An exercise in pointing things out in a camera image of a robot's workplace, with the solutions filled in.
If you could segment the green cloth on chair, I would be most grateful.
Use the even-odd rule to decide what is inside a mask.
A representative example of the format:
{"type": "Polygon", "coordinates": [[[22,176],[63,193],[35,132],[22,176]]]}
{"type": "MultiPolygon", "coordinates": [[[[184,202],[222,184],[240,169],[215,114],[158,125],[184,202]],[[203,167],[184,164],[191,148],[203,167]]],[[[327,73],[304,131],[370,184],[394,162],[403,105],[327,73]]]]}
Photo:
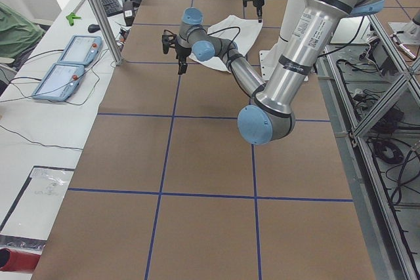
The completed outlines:
{"type": "Polygon", "coordinates": [[[36,45],[44,34],[39,26],[1,3],[1,57],[15,59],[36,45]]]}

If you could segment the aluminium frame post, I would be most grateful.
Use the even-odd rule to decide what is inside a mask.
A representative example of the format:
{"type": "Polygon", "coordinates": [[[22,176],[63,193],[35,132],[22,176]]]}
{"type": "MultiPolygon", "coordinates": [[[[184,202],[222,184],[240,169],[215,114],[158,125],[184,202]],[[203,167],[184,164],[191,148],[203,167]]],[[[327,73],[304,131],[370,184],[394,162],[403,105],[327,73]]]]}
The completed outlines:
{"type": "Polygon", "coordinates": [[[90,4],[94,17],[96,18],[96,21],[100,26],[102,36],[108,46],[112,58],[115,64],[118,66],[122,63],[123,58],[117,45],[114,34],[112,32],[110,23],[108,21],[108,17],[106,16],[106,12],[102,6],[102,3],[100,0],[88,0],[88,2],[90,4]]]}

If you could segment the blue teach pendant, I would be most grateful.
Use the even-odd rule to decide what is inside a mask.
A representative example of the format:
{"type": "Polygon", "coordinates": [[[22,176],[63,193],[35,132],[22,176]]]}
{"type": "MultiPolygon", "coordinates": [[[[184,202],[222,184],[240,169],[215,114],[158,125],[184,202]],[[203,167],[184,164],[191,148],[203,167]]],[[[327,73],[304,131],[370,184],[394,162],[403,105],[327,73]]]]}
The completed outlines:
{"type": "Polygon", "coordinates": [[[101,48],[102,38],[100,36],[73,35],[58,62],[88,66],[101,48]]]}
{"type": "Polygon", "coordinates": [[[84,74],[83,65],[54,63],[31,97],[36,100],[63,102],[75,92],[84,74]]]}

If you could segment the upper blue teach pendant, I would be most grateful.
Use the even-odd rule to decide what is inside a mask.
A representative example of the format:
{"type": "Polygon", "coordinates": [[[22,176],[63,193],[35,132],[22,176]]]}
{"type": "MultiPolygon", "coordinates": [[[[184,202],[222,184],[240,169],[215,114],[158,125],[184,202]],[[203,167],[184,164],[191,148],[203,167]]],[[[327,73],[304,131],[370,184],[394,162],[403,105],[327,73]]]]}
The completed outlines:
{"type": "Polygon", "coordinates": [[[88,66],[101,48],[102,38],[100,36],[73,35],[58,62],[88,66]]]}

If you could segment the black power adapter with label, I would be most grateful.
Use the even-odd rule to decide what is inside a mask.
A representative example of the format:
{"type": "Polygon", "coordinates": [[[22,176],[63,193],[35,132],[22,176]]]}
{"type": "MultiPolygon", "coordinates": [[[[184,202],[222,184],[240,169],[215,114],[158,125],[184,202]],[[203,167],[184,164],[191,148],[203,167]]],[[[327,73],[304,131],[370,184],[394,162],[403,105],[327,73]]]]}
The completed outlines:
{"type": "Polygon", "coordinates": [[[123,4],[123,17],[126,26],[132,26],[135,19],[133,2],[126,0],[123,4]]]}

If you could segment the aluminium truss frame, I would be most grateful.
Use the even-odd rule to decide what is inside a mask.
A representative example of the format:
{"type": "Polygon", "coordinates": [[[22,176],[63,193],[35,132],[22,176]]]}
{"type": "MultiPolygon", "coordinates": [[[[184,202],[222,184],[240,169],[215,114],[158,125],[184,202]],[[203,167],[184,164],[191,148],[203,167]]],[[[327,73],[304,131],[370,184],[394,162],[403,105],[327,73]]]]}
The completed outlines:
{"type": "Polygon", "coordinates": [[[340,22],[316,64],[378,279],[419,278],[419,9],[340,22]]]}

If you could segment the clear plastic document sleeve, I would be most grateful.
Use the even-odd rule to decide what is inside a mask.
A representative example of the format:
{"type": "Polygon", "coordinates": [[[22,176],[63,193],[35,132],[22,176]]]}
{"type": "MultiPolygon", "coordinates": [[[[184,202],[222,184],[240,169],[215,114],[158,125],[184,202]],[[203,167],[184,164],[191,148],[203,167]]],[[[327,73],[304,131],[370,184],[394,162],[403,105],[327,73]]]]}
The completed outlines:
{"type": "Polygon", "coordinates": [[[36,165],[1,221],[1,246],[42,251],[74,174],[36,165]]]}

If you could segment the black computer mouse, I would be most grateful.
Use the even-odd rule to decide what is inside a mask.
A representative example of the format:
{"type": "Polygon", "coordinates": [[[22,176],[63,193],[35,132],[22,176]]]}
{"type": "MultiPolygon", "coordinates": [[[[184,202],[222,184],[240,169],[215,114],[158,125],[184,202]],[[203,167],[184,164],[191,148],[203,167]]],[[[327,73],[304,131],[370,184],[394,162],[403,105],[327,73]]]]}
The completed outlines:
{"type": "Polygon", "coordinates": [[[98,24],[90,24],[87,30],[89,33],[95,33],[100,30],[100,26],[98,24]]]}

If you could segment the red cylinder object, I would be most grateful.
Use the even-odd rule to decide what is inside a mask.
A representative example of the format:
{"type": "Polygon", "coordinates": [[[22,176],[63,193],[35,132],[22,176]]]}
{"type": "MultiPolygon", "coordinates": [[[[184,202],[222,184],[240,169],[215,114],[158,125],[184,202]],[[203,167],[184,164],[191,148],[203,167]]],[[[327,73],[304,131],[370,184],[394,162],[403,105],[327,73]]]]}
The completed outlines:
{"type": "Polygon", "coordinates": [[[1,249],[1,271],[32,273],[40,259],[40,254],[1,249]]]}

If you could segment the black keyboard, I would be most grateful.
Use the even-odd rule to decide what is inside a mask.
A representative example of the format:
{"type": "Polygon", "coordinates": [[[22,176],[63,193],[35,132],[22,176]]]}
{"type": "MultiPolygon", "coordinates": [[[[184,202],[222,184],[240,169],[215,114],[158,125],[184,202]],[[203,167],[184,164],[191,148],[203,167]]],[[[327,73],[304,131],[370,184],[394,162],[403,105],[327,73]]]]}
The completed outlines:
{"type": "Polygon", "coordinates": [[[111,17],[123,12],[123,8],[118,0],[100,0],[105,10],[106,16],[111,17]]]}

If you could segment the green plastic clamp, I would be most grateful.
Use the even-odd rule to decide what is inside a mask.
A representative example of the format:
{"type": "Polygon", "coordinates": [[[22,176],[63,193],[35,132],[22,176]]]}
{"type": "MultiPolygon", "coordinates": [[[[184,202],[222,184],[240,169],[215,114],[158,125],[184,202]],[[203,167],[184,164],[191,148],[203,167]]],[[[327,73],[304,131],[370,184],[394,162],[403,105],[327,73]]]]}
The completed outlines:
{"type": "Polygon", "coordinates": [[[80,20],[81,17],[78,16],[76,13],[71,12],[69,15],[66,16],[66,20],[68,21],[70,26],[73,26],[76,20],[80,20]]]}

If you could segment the lower blue teach pendant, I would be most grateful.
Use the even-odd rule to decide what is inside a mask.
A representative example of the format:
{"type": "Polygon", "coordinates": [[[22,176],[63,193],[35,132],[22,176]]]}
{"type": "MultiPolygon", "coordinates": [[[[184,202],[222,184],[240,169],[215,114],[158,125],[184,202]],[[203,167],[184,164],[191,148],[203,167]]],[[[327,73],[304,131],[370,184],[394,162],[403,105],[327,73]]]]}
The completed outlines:
{"type": "Polygon", "coordinates": [[[36,100],[63,102],[75,92],[84,74],[83,65],[54,63],[31,97],[36,100]]]}

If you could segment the white long-sleeve printed shirt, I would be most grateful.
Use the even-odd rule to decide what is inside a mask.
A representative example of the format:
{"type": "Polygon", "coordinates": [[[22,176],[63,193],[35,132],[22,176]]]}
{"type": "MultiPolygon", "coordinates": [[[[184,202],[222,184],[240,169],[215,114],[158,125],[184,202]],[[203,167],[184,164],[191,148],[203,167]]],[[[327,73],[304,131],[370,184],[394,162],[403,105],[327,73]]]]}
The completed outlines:
{"type": "Polygon", "coordinates": [[[258,20],[248,20],[230,15],[224,20],[205,27],[207,33],[212,33],[215,37],[234,40],[239,53],[246,55],[250,48],[255,44],[263,27],[263,23],[258,20]]]}

